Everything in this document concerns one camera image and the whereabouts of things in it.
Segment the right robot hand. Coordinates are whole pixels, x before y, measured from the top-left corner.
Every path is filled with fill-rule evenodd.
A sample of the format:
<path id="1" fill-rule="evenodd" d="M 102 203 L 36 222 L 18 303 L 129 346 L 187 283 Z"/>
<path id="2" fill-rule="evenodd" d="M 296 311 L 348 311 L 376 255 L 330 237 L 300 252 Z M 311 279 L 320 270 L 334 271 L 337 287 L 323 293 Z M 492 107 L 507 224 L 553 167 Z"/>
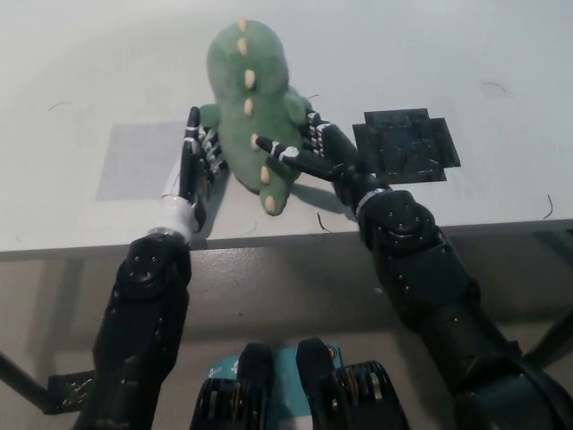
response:
<path id="1" fill-rule="evenodd" d="M 375 194 L 389 190 L 339 127 L 317 111 L 306 111 L 306 122 L 300 131 L 300 149 L 256 134 L 252 143 L 283 165 L 332 183 L 337 198 L 354 212 Z"/>

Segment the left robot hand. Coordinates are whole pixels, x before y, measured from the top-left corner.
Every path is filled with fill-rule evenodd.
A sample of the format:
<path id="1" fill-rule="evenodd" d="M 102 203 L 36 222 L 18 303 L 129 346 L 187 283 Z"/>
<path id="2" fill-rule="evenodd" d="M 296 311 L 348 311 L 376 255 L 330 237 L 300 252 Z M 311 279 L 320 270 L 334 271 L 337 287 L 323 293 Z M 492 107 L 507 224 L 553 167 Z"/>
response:
<path id="1" fill-rule="evenodd" d="M 203 125 L 200 109 L 192 107 L 184 130 L 178 195 L 191 204 L 195 234 L 212 227 L 226 191 L 228 174 L 216 128 Z"/>

